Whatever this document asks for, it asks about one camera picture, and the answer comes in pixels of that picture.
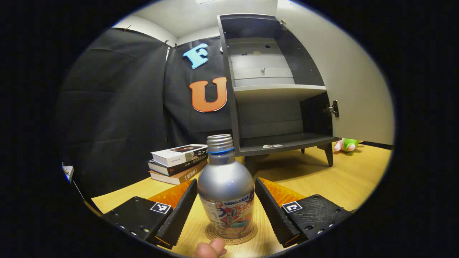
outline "aluminum bottle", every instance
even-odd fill
[[[198,194],[217,234],[234,239],[252,231],[254,181],[235,160],[231,135],[207,137],[209,163],[198,179]]]

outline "gray shelf unit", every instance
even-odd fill
[[[333,164],[322,77],[299,40],[274,16],[218,16],[236,156],[256,160],[318,146]],[[282,145],[264,148],[264,145]]]

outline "cabinet leg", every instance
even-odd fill
[[[252,175],[254,175],[256,172],[257,162],[266,158],[267,156],[269,156],[269,154],[246,156],[244,158],[244,161],[246,162],[246,168]]]
[[[328,166],[329,167],[333,166],[333,147],[331,146],[331,143],[319,145],[317,147],[325,151],[325,155],[327,156]]]

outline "green plush toy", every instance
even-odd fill
[[[363,142],[362,140],[346,139],[342,138],[336,142],[335,151],[343,150],[345,152],[351,152],[355,150],[359,143]]]

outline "human hand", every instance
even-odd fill
[[[225,241],[221,238],[212,239],[208,244],[199,243],[195,251],[195,258],[218,258],[228,251],[224,247]]]

